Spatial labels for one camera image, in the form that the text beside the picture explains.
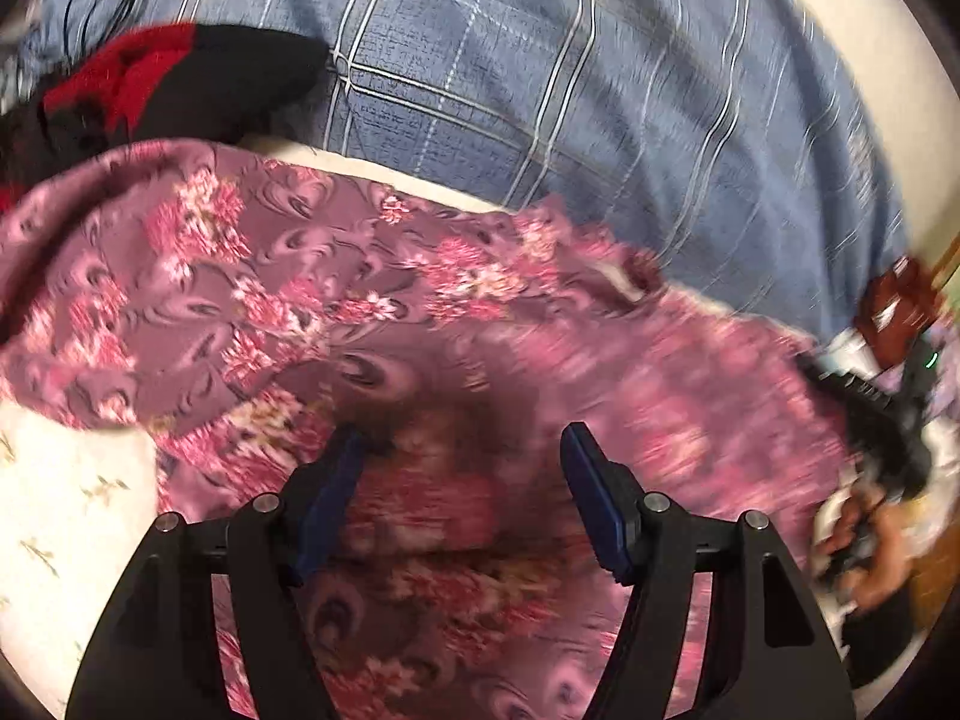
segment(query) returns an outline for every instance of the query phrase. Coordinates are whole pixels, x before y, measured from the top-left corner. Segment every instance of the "black device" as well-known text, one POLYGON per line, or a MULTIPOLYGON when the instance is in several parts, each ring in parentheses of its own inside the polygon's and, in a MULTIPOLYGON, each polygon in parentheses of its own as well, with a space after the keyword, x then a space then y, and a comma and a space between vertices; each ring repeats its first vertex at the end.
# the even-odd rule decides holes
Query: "black device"
MULTIPOLYGON (((328 558, 366 445, 349 427, 280 493, 232 517, 157 517, 98 623, 66 720, 239 720, 220 672, 210 574, 229 575, 261 720, 335 720, 290 595, 328 558)), ((634 589, 587 720, 659 720, 683 646, 693 576, 712 572, 703 720, 853 720, 847 675, 813 594, 773 523, 688 514, 608 461, 583 423, 560 440, 563 473, 597 560, 634 589)))
MULTIPOLYGON (((806 354, 797 365, 817 389, 838 400, 846 410, 847 440, 862 453, 858 471, 884 490, 887 499, 910 500, 926 488, 933 469, 923 443, 923 416, 937 383, 939 351, 918 336, 904 361, 901 385, 887 394, 854 373, 828 371, 806 354)), ((850 546, 835 552, 820 581, 835 586, 848 570, 870 565, 875 535, 870 512, 853 528, 850 546)))

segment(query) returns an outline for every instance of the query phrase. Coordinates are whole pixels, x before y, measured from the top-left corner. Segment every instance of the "brown object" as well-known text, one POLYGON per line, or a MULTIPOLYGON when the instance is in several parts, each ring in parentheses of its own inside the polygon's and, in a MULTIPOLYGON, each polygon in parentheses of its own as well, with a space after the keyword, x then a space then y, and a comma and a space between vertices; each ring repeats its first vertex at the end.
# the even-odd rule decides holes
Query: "brown object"
POLYGON ((913 341, 937 319, 942 302, 930 273, 904 256, 867 285, 853 326, 880 369, 887 370, 906 359, 913 341))

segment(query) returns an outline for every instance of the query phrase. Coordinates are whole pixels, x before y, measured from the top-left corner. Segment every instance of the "blue bedsheet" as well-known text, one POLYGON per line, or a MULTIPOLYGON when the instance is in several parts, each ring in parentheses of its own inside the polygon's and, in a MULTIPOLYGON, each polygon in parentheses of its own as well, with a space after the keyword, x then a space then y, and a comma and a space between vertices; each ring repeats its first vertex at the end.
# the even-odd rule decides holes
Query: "blue bedsheet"
MULTIPOLYGON (((34 50, 56 54, 67 1, 34 50)), ((330 43, 336 73, 280 134, 508 209, 558 191, 671 277, 820 338, 904 251, 861 99, 790 0, 141 0, 138 23, 167 20, 330 43)))

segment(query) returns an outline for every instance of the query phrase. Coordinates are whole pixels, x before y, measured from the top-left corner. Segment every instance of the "purple fabric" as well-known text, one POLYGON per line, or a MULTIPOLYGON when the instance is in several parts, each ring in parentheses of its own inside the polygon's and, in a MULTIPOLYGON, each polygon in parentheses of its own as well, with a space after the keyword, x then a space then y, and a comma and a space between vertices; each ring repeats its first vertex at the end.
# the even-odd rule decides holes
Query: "purple fabric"
MULTIPOLYGON (((212 517, 279 487, 339 420, 392 439, 350 505, 349 560, 301 596, 346 720, 583 713, 627 596, 563 483, 568 421, 696 514, 769 512, 798 560, 847 461, 792 364, 804 343, 703 310, 557 202, 467 214, 236 148, 144 143, 0 220, 0 290, 5 394, 68 425, 145 426, 162 509, 212 517)), ((674 709, 706 599, 698 584, 674 709)), ((252 712, 226 618, 229 691, 252 712)))

